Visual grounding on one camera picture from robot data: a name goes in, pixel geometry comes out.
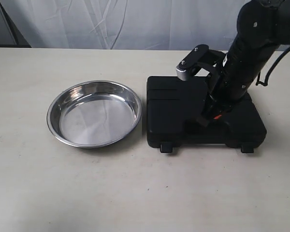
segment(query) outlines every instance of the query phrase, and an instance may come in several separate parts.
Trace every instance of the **stainless steel bowl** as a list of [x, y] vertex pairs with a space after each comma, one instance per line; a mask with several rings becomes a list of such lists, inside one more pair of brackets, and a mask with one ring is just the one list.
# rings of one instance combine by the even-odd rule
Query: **stainless steel bowl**
[[130, 88], [91, 81], [62, 92], [50, 105], [47, 125], [65, 144], [95, 148], [126, 137], [139, 123], [142, 104]]

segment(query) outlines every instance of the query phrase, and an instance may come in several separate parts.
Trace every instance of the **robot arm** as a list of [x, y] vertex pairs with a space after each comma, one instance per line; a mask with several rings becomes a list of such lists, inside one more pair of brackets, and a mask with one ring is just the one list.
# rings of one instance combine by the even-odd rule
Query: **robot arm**
[[216, 53], [216, 60], [207, 62], [207, 65], [216, 64], [214, 69], [200, 62], [208, 55], [191, 64], [198, 47], [176, 68], [182, 80], [194, 76], [200, 66], [208, 68], [210, 72], [207, 78], [208, 96], [202, 118], [198, 119], [204, 126], [215, 117], [232, 110], [277, 48], [281, 44], [290, 44], [290, 0], [250, 1], [239, 13], [237, 32], [224, 58], [219, 58]]

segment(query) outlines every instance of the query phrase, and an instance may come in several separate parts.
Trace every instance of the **white table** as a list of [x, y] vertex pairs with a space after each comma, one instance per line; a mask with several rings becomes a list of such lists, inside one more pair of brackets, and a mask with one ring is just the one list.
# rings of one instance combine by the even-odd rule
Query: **white table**
[[268, 129], [255, 156], [223, 146], [166, 156], [142, 124], [94, 150], [48, 131], [61, 91], [114, 80], [145, 102], [146, 79], [176, 75], [186, 54], [0, 48], [0, 232], [290, 231], [290, 54], [267, 88], [249, 89]]

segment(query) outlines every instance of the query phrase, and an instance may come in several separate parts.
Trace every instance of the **white backdrop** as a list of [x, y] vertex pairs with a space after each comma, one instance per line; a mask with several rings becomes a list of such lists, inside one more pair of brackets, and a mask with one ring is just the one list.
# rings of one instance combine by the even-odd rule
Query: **white backdrop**
[[32, 47], [227, 50], [249, 0], [0, 0]]

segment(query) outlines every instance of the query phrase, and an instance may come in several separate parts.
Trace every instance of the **black plastic case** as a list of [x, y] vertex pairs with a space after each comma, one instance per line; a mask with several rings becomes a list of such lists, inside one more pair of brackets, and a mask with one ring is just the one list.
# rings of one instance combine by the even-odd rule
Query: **black plastic case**
[[181, 81], [177, 77], [151, 76], [147, 80], [147, 141], [161, 153], [172, 153], [182, 144], [225, 144], [253, 153], [266, 128], [247, 93], [244, 99], [218, 120], [202, 127], [200, 115], [207, 95], [205, 77]]

